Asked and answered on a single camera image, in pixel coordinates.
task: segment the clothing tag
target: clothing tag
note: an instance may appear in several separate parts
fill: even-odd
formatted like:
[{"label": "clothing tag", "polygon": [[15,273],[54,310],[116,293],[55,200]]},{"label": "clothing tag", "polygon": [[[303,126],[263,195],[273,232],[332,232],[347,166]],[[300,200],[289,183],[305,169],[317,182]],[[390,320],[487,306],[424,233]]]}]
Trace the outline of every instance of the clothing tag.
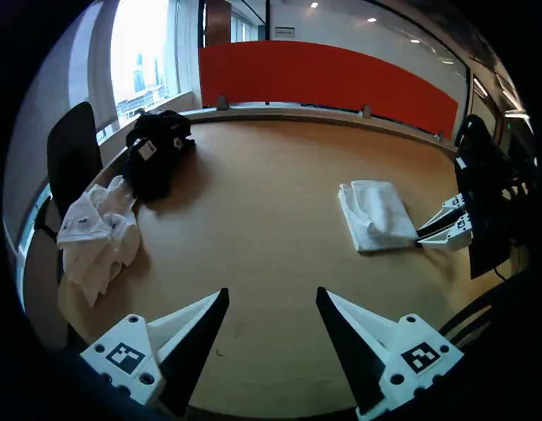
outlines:
[{"label": "clothing tag", "polygon": [[141,157],[148,161],[148,159],[156,153],[157,149],[154,146],[154,144],[148,140],[141,148],[139,148],[138,153],[141,155]]},{"label": "clothing tag", "polygon": [[181,148],[183,147],[183,142],[181,142],[180,138],[174,138],[173,139],[173,147],[176,147],[179,150],[181,150]]}]

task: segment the ceiling light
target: ceiling light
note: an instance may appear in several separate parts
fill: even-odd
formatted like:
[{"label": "ceiling light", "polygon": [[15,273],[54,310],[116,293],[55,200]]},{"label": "ceiling light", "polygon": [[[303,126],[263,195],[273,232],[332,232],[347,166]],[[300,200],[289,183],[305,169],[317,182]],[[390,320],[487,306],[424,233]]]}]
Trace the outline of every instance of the ceiling light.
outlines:
[{"label": "ceiling light", "polygon": [[505,114],[505,117],[510,119],[528,119],[529,116],[526,112],[512,112],[510,114]]},{"label": "ceiling light", "polygon": [[478,88],[480,88],[481,92],[482,92],[485,96],[487,96],[487,91],[484,89],[484,87],[482,86],[482,84],[480,83],[480,81],[477,80],[476,78],[474,78],[474,83],[476,84],[476,86],[477,86]]},{"label": "ceiling light", "polygon": [[515,106],[515,108],[522,109],[522,107],[519,105],[519,103],[516,101],[516,99],[514,99],[514,97],[509,92],[507,92],[505,89],[503,89],[503,94],[504,94],[504,96],[507,97],[507,99],[511,102],[511,104],[513,104]]}]

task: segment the table surface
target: table surface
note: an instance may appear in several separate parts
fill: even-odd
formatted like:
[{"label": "table surface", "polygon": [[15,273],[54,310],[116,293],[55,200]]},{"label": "table surface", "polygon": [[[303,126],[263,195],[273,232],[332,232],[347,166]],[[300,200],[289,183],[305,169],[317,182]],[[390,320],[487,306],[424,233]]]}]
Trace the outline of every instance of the table surface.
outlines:
[{"label": "table surface", "polygon": [[355,405],[315,304],[316,288],[398,320],[440,327],[498,283],[470,280],[468,252],[363,256],[339,206],[340,183],[392,182],[418,227],[456,194],[434,147],[359,128],[290,121],[193,125],[197,151],[171,194],[136,206],[142,244],[91,309],[62,280],[59,307],[92,342],[129,313],[147,321],[222,287],[230,307],[190,404],[253,417]]}]

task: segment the orange partition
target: orange partition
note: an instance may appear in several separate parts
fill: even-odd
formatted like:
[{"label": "orange partition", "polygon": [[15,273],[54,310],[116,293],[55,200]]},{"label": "orange partition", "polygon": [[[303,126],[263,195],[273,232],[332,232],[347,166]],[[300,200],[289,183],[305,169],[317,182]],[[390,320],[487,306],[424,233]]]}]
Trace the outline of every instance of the orange partition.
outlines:
[{"label": "orange partition", "polygon": [[284,101],[361,109],[450,138],[458,103],[388,62],[299,41],[252,41],[199,49],[203,105]]}]

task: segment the white folded towel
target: white folded towel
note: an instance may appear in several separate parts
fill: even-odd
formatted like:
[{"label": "white folded towel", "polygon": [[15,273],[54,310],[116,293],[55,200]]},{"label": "white folded towel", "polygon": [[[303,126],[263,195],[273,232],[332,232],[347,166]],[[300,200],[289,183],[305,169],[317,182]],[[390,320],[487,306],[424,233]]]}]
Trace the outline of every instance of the white folded towel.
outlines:
[{"label": "white folded towel", "polygon": [[415,244],[417,231],[391,183],[357,180],[339,187],[339,201],[357,251]]},{"label": "white folded towel", "polygon": [[57,237],[64,250],[63,267],[70,282],[80,285],[92,307],[100,293],[129,266],[140,245],[133,214],[132,191],[122,176],[105,189],[93,186],[68,209]]}]

